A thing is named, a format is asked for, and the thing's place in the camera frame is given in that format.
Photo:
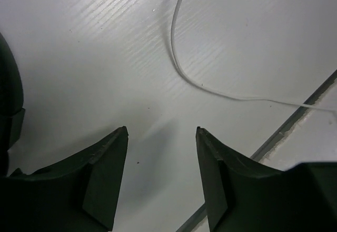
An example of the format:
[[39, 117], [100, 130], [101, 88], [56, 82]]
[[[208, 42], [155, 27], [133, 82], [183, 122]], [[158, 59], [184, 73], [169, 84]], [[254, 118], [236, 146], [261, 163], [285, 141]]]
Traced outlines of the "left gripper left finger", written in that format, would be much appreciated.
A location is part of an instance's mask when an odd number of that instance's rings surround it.
[[32, 174], [1, 177], [1, 231], [111, 231], [127, 147], [122, 126]]

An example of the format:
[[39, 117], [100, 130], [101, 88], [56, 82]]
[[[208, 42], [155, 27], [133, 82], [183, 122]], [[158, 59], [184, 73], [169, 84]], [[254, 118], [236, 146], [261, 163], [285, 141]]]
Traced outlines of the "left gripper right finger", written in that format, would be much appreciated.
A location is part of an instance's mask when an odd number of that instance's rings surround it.
[[196, 130], [210, 231], [336, 231], [336, 163], [262, 165]]

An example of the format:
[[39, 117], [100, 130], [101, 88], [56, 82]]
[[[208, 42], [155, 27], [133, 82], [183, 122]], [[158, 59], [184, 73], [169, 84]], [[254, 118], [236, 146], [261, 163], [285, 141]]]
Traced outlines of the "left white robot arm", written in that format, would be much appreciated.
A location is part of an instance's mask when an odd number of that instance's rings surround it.
[[[15, 58], [1, 39], [1, 231], [111, 231], [128, 132], [30, 175], [8, 174], [25, 109]], [[210, 231], [336, 231], [336, 163], [280, 171], [229, 148], [204, 128], [196, 148]]]

